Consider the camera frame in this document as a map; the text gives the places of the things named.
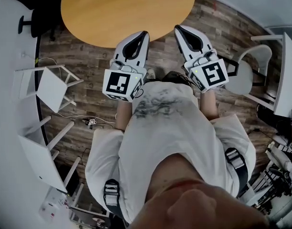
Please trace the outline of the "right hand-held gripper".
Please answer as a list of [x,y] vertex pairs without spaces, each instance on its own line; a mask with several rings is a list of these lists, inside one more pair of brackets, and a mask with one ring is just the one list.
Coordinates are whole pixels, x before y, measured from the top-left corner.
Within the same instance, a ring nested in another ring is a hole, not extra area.
[[221,87],[229,82],[223,59],[219,59],[208,37],[201,31],[176,25],[174,34],[180,53],[185,59],[188,77],[201,93]]

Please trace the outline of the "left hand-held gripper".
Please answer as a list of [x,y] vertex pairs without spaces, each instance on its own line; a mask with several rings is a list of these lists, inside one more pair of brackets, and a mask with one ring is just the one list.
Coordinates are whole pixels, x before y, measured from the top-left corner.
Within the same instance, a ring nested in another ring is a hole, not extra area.
[[144,84],[147,70],[149,33],[139,31],[116,47],[110,68],[104,72],[102,92],[112,100],[132,102]]

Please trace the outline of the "person's right forearm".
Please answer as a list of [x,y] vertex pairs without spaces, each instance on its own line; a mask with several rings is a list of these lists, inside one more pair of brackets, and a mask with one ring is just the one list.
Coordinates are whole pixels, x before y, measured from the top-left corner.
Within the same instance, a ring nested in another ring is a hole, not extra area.
[[200,94],[199,109],[209,121],[219,118],[216,95],[213,90]]

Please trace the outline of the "person's left forearm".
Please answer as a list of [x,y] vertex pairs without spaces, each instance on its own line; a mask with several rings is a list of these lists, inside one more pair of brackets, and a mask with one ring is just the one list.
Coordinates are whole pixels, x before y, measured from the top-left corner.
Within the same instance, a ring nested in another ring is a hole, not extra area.
[[132,117],[132,103],[119,101],[116,111],[115,129],[125,131]]

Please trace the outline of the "round wooden table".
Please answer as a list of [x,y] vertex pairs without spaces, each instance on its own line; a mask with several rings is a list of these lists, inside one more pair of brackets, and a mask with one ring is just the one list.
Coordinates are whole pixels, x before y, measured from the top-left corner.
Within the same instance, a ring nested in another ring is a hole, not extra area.
[[62,0],[61,15],[77,39],[115,48],[127,36],[147,31],[159,39],[181,24],[195,0]]

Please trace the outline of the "person's white t-shirt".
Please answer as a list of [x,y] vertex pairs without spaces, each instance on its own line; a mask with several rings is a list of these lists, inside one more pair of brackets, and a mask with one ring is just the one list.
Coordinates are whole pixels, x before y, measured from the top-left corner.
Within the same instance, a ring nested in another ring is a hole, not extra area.
[[105,209],[104,186],[118,182],[119,205],[132,222],[145,203],[157,165],[181,154],[202,179],[236,197],[251,178],[256,151],[236,115],[209,121],[192,89],[184,84],[150,82],[133,101],[133,115],[123,132],[97,129],[85,168],[88,188]]

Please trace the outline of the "white square stool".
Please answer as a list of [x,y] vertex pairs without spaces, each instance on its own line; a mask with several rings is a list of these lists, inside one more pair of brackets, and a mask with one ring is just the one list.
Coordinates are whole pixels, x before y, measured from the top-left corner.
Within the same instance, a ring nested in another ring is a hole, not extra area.
[[[52,70],[64,70],[67,73],[66,79],[59,78]],[[34,90],[30,87],[31,78],[41,71],[40,82]],[[14,72],[12,94],[15,99],[25,99],[37,96],[55,113],[76,102],[65,94],[69,87],[82,83],[74,73],[69,71],[65,65],[50,65],[30,69],[21,69]]]

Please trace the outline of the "person's neck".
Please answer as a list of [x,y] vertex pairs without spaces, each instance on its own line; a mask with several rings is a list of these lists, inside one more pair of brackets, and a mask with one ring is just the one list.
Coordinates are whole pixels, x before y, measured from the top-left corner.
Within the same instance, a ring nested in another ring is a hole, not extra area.
[[199,175],[192,164],[181,154],[173,154],[161,161],[155,168],[149,183],[145,201],[171,189],[213,188]]

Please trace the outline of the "white table with legs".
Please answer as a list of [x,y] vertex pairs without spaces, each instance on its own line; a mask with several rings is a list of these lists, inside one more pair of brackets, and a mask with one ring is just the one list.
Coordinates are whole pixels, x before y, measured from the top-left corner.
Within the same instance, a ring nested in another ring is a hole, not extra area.
[[56,165],[54,163],[54,157],[58,156],[58,152],[51,153],[51,150],[57,145],[57,143],[65,136],[65,134],[74,126],[74,121],[70,121],[53,139],[47,144],[43,145],[29,138],[31,134],[41,129],[48,121],[51,120],[51,116],[48,116],[40,122],[34,124],[27,129],[22,135],[18,135],[20,144],[24,150],[24,153],[36,175],[40,180],[49,186],[57,189],[58,191],[69,195],[66,188],[70,179],[72,178],[74,171],[81,161],[80,157],[77,157],[74,164],[70,168],[67,176],[62,180]]

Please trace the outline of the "black metal stand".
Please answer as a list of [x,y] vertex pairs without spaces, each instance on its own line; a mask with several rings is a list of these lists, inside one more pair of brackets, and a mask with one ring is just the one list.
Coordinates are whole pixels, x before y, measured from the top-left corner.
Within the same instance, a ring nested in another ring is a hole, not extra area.
[[272,209],[271,200],[275,197],[281,197],[282,195],[292,195],[292,182],[290,179],[290,173],[280,168],[270,167],[269,173],[265,171],[269,179],[271,180],[271,187],[265,194],[265,202],[263,203],[266,211],[270,214]]

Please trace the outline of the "white cluttered table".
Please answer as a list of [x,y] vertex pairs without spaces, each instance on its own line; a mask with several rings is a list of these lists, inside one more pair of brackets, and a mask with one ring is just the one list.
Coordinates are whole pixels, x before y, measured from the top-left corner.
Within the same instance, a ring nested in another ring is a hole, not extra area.
[[110,213],[99,214],[89,210],[78,207],[70,207],[72,215],[71,222],[80,227],[87,227],[90,229],[109,229],[111,226]]

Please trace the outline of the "white curved chair black frame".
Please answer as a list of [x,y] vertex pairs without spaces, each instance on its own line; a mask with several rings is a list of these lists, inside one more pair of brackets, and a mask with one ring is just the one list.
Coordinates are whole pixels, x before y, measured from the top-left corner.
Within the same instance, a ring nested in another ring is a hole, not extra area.
[[[257,70],[254,70],[244,57],[250,55],[256,60]],[[254,86],[264,86],[266,83],[269,61],[272,57],[272,51],[267,45],[257,45],[244,49],[234,55],[232,60],[238,64],[238,67],[229,63],[228,72],[237,72],[236,75],[229,77],[229,82],[225,84],[225,89],[233,94],[247,95]]]

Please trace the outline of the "white wall socket panel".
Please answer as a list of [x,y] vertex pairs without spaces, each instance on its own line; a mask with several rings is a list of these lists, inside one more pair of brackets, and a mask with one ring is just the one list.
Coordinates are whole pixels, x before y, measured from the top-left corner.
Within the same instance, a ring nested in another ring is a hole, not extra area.
[[47,201],[44,201],[39,208],[39,216],[47,223],[53,222],[56,213],[57,207]]

